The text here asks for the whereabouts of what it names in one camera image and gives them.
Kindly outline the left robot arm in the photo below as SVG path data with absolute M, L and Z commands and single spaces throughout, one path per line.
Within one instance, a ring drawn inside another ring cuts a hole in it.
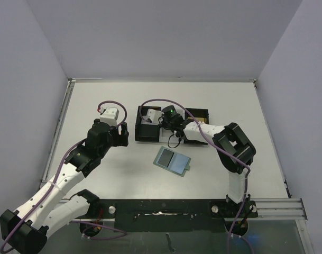
M 86 189 L 62 205 L 59 202 L 100 165 L 111 147 L 128 146 L 128 135 L 126 123 L 109 126 L 95 119 L 87 137 L 62 157 L 56 174 L 23 205 L 1 215 L 4 243 L 19 253 L 39 253 L 60 228 L 79 216 L 94 216 L 99 197 Z

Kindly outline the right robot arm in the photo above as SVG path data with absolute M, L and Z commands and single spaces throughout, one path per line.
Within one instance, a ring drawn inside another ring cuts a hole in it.
M 229 173 L 227 197 L 236 204 L 243 201 L 247 194 L 248 166 L 253 162 L 256 149 L 238 124 L 217 126 L 184 119 L 172 105 L 162 109 L 157 120 L 160 127 L 180 140 L 216 146 L 222 165 Z

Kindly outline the green leather card holder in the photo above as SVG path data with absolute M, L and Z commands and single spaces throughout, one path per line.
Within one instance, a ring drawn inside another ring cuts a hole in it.
M 190 170 L 191 158 L 189 158 L 181 153 L 171 150 L 174 152 L 174 156 L 172 157 L 169 167 L 163 167 L 158 164 L 158 160 L 159 160 L 159 157 L 164 149 L 171 150 L 166 147 L 161 147 L 158 154 L 156 155 L 156 157 L 153 161 L 153 164 L 155 166 L 158 166 L 158 167 L 165 169 L 169 172 L 172 172 L 178 176 L 184 177 L 185 173 Z

